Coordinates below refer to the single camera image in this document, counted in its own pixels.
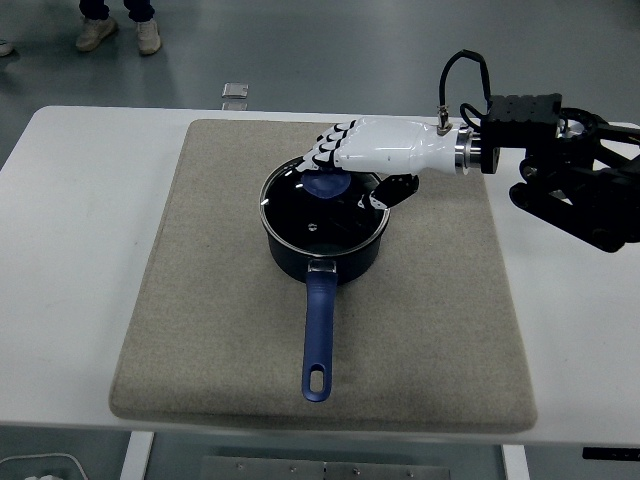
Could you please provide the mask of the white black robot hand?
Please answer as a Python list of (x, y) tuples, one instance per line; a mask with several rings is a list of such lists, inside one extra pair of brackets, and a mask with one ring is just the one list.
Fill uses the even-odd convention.
[(420, 121), (368, 116), (327, 129), (296, 170), (384, 174), (386, 178), (363, 195), (358, 206), (386, 210), (417, 191), (418, 174), (425, 169), (466, 173), (468, 166), (457, 146), (456, 129), (440, 135), (435, 126)]

